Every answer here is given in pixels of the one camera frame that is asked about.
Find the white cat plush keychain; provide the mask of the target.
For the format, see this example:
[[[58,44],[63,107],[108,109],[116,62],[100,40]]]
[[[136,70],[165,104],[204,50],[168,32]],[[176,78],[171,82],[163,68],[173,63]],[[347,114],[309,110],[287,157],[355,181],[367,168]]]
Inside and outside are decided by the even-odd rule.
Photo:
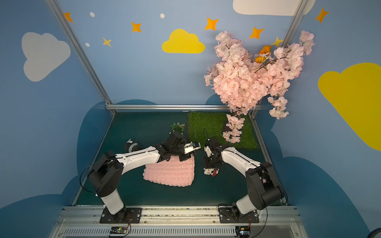
[[[205,175],[209,175],[212,177],[215,177],[219,173],[219,170],[217,168],[210,168],[210,169],[204,168],[203,170]]]

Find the pink knitted bag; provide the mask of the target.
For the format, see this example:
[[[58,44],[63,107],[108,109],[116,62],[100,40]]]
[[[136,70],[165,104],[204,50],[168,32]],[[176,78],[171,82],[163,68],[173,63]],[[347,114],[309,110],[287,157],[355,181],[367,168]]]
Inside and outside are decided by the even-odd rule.
[[[193,155],[182,162],[179,156],[172,156],[169,161],[146,165],[143,179],[167,186],[186,187],[193,183],[194,171]]]

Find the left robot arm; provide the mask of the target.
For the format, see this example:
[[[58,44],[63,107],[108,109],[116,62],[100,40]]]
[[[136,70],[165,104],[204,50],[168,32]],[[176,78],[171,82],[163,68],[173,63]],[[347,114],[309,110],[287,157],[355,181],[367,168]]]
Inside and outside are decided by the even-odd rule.
[[[178,156],[181,162],[186,161],[199,149],[199,142],[187,143],[181,133],[171,132],[163,143],[145,149],[124,154],[105,153],[101,160],[93,163],[87,179],[103,201],[106,211],[114,216],[125,209],[117,190],[122,175],[141,166],[170,161],[172,156]]]

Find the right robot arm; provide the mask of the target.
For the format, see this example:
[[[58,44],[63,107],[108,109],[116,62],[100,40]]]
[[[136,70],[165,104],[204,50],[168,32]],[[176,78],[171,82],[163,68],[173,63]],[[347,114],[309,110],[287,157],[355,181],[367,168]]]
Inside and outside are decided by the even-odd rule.
[[[221,166],[228,164],[246,178],[248,194],[233,204],[238,213],[246,215],[255,210],[263,210],[286,197],[271,163],[250,159],[235,147],[222,145],[216,137],[206,141],[204,151],[205,175],[214,177]]]

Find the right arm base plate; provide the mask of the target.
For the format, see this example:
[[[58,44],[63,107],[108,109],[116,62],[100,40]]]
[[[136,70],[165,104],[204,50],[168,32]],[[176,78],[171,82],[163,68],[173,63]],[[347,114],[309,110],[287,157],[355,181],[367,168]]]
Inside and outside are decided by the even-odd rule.
[[[236,207],[219,206],[217,207],[220,223],[259,223],[257,211],[241,214]]]

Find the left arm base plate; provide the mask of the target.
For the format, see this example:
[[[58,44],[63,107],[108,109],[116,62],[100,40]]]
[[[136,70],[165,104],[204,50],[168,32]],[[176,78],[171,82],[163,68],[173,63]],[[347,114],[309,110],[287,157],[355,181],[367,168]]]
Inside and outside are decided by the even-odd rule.
[[[139,224],[141,219],[142,208],[125,207],[118,213],[112,215],[108,208],[102,212],[100,224]]]

